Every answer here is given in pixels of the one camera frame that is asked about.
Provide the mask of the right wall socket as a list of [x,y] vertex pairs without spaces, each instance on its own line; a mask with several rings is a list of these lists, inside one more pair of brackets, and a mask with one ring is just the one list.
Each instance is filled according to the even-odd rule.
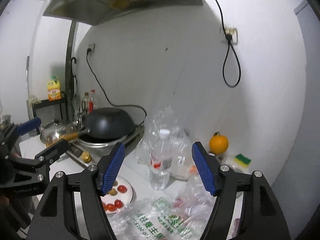
[[222,43],[230,42],[232,45],[238,44],[238,29],[230,27],[220,28],[220,41]]

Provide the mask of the dark vertical pipe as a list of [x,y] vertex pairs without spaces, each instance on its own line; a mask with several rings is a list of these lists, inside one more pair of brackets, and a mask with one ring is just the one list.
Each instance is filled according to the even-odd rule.
[[66,48],[66,60],[65,60],[65,106],[66,106],[66,113],[67,119],[72,121],[74,118],[74,108],[73,108],[73,95],[74,95],[74,77],[73,77],[73,43],[74,43],[74,36],[77,27],[77,22],[72,21],[68,40],[67,40],[67,48]]

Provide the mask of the glass pot lid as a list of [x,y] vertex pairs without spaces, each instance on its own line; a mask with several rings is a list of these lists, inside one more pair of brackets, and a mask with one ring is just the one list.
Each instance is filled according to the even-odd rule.
[[62,135],[71,134],[76,131],[77,126],[66,120],[54,119],[41,132],[40,140],[49,144],[60,138]]

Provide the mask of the clear plastic water bottle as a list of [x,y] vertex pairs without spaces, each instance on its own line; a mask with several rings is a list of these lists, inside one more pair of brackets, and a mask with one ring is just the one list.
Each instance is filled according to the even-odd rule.
[[169,129],[160,129],[158,139],[151,148],[149,178],[151,187],[157,191],[165,189],[170,178],[173,159],[170,135]]

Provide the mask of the yellow detergent bottle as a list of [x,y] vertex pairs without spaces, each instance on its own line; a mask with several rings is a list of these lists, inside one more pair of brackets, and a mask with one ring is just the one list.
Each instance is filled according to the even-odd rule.
[[59,77],[52,76],[52,79],[47,83],[48,100],[55,101],[60,100],[61,96],[61,82]]

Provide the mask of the silver induction cooker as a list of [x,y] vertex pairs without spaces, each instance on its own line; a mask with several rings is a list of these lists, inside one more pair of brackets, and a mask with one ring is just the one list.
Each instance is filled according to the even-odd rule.
[[67,151],[67,155],[83,167],[97,165],[103,156],[110,154],[117,142],[121,142],[125,145],[125,152],[128,154],[131,150],[135,149],[143,135],[144,126],[138,126],[132,134],[105,144],[92,144],[77,139],[74,142],[71,142],[70,150]]

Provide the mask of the black wok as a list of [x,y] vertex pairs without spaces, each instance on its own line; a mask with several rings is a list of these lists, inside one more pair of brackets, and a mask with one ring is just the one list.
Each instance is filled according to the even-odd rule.
[[77,126],[76,131],[62,135],[59,139],[81,139],[92,144],[100,144],[115,141],[136,129],[131,116],[120,108],[99,108],[73,123]]

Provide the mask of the white round plate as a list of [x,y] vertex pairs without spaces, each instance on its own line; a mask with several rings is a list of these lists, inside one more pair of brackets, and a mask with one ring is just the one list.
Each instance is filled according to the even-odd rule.
[[[127,187],[127,192],[126,193],[120,193],[118,192],[117,188],[119,185],[124,185]],[[117,177],[112,189],[103,197],[101,197],[102,204],[104,211],[106,212],[107,215],[112,215],[120,211],[122,208],[117,209],[116,212],[109,212],[106,210],[106,205],[107,204],[114,204],[114,201],[116,199],[119,199],[123,202],[124,206],[130,204],[133,200],[133,188],[131,184],[124,178],[122,177]]]

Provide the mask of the orange on bowl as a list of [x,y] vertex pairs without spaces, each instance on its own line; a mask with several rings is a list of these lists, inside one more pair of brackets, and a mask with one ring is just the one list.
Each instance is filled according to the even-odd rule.
[[214,133],[209,141],[210,152],[213,154],[223,154],[227,151],[229,146],[228,138],[221,135],[220,132]]

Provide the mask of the yellow green sponge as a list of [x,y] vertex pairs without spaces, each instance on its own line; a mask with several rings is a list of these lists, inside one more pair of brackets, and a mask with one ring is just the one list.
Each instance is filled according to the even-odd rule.
[[248,157],[244,156],[243,154],[238,154],[234,157],[234,161],[239,164],[240,166],[247,168],[249,167],[251,163],[251,159]]

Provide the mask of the clear plastic bag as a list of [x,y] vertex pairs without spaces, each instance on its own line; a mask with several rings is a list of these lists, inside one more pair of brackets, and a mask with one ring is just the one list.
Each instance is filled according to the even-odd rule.
[[169,154],[172,155],[170,175],[172,178],[187,181],[196,173],[191,159],[191,145],[193,137],[178,126],[176,115],[171,106],[157,110],[153,116],[147,118],[144,134],[135,149],[135,157],[139,164],[150,166],[150,158],[154,144],[159,141],[159,132],[167,129],[169,134]]

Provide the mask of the wall power socket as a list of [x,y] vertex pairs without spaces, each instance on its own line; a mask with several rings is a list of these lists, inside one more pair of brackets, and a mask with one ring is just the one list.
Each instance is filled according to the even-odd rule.
[[88,46],[88,48],[87,48],[87,53],[88,53],[88,55],[92,54],[92,53],[94,52],[94,50],[95,50],[95,44],[94,44],[94,43],[93,43],[93,44],[90,44],[90,45]]

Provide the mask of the cherry tomato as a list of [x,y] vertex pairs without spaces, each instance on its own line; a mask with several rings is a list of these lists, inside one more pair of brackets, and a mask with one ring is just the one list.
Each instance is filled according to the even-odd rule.
[[119,185],[117,188],[118,192],[120,193],[126,193],[127,192],[127,187],[124,185]]
[[114,204],[107,204],[106,206],[106,210],[109,212],[116,212],[117,207]]
[[124,206],[123,202],[122,202],[121,200],[119,200],[119,199],[116,199],[116,200],[114,201],[114,205],[115,205],[115,207],[118,208],[118,209],[120,209],[120,208],[122,208],[122,207]]

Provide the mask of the printed plastic bag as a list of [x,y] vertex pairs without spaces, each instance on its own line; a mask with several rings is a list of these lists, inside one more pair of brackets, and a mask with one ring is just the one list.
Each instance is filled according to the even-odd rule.
[[192,176],[172,200],[137,200],[111,218],[117,239],[200,239],[217,198]]

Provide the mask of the red cap sauce bottle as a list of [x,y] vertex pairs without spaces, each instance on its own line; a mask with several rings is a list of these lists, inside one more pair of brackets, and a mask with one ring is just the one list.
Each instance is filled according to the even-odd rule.
[[95,89],[91,90],[88,100],[88,111],[89,113],[92,113],[94,110],[98,108],[97,103],[97,95],[95,93]]

